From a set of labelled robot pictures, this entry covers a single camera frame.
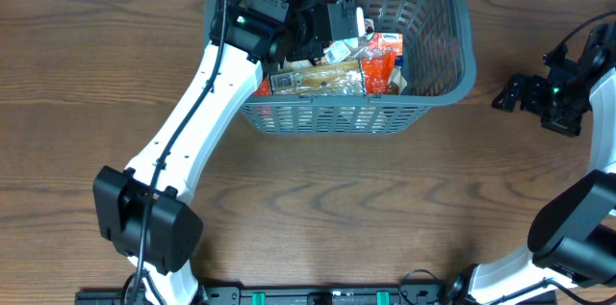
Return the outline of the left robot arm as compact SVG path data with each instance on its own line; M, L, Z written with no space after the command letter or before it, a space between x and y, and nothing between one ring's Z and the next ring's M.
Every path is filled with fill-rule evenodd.
M191 269L203 230L191 202L220 137L267 65L313 61L361 36L363 17L355 0L215 0L198 70L162 128L124 169L103 167L93 181L100 233L136 267L121 303L206 299Z

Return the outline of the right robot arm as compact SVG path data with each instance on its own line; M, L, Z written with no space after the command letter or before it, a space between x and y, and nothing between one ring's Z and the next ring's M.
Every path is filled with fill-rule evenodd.
M545 77L516 74L493 100L497 110L520 108L543 128L567 137L592 115L586 174L544 206L526 245L489 264L460 273L444 298L451 304L519 304L560 290L577 303L575 288L615 285L615 231L603 220L615 213L615 25L598 15L578 60L561 40L543 57Z

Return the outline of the orange red noodle package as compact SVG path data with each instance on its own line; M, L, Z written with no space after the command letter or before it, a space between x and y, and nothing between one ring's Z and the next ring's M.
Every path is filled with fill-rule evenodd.
M387 52L372 58L268 74L254 96L317 95L363 96L388 92L397 55Z

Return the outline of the beige paper pouch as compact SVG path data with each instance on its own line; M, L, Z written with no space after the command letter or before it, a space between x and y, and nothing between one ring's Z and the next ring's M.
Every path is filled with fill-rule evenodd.
M389 95L401 95L408 83L402 76L401 68L395 66L389 76L387 93Z

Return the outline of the dried mushroom bag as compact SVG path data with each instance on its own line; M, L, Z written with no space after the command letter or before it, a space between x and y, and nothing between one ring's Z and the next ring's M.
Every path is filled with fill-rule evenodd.
M383 51L378 48L378 33L374 30L373 20L366 18L364 25L365 34L363 36L331 42L324 49L324 54L318 64L338 64L382 56Z

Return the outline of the blue tissue multipack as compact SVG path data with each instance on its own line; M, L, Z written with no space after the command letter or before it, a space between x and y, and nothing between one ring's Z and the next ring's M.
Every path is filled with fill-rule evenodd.
M403 65L403 37L396 33L374 33L367 45L369 56L376 58L385 53L392 52L396 55L395 66Z

